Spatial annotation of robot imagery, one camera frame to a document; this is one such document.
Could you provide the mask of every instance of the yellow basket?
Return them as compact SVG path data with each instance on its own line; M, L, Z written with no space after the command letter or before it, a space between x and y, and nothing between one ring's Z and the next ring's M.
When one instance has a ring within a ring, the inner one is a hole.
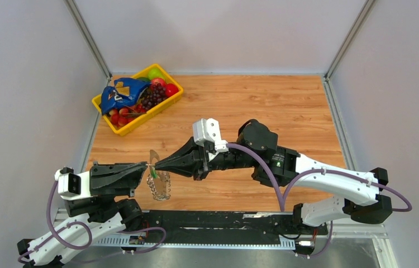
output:
M162 67L160 67L160 65L158 64L152 64L149 67L145 68L144 70L138 72L137 74L131 76L132 78L139 78L139 77L147 77L149 71L153 68L158 68L162 74L165 76L165 81L167 83L173 83L174 85L177 86L178 88L178 92L176 94L174 94L173 96L171 96L170 98L164 100L163 102L159 103L157 106L155 106L154 108L150 109L147 111L146 114L143 114L139 117L137 117L136 119L134 119L132 122L128 123L127 125L117 129L109 120L108 116L103 116L104 120L106 121L106 123L109 125L109 127L112 129L112 131L116 134L118 134L119 136L124 136L125 134L133 131L134 129L136 129L138 126L140 126L141 124L143 124L145 121L151 119L152 117L156 116L158 113L160 113L161 111L167 109L168 107L170 107L172 104L174 104L175 102L179 101L182 98L183 95L183 88L180 84L178 84ZM98 109L99 113L101 113L101 108L99 107L99 105L101 104L101 94L97 95L96 97L93 98L92 103L94 104L94 106L96 107L96 109Z

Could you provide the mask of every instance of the plastic bag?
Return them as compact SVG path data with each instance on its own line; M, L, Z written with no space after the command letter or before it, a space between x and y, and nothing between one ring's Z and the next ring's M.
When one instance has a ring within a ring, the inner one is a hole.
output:
M128 77L116 79L115 86L105 87L101 94L101 115L107 114L112 109L134 106L150 84Z

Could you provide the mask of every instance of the gray wall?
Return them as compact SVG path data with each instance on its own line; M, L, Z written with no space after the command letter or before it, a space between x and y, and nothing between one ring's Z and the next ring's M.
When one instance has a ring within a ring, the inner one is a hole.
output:
M413 204L386 226L399 266L419 267L419 1L379 0L332 83L358 167L387 168Z
M322 73L365 0L77 0L112 72Z
M83 160L104 84L63 1L0 1L0 267L47 231L53 174Z

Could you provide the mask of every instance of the gray floor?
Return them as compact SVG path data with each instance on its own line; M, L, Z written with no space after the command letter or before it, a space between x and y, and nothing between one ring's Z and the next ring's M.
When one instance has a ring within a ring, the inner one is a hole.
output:
M324 240L317 240L321 248ZM90 260L118 251L117 248L91 247L76 260ZM145 267L145 268L223 268L223 267L379 267L372 240L337 238L322 256L310 260L280 250L203 250L160 248L142 255L119 255L92 264L67 264L65 267Z

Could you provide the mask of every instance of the wooden table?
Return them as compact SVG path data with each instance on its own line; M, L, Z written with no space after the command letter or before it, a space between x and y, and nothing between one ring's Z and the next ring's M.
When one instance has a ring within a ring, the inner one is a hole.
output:
M344 167L335 127L318 76L174 76L183 98L124 137L101 119L89 156L103 164L149 160L149 150L163 159L192 136L193 122L219 121L221 135L235 141L239 127L251 118L279 135L278 145L331 165ZM135 199L142 209L278 211L274 189L251 178L253 169L213 171L202 181L171 174L172 197L158 202L142 183ZM298 203L317 202L330 194L296 187L287 211Z

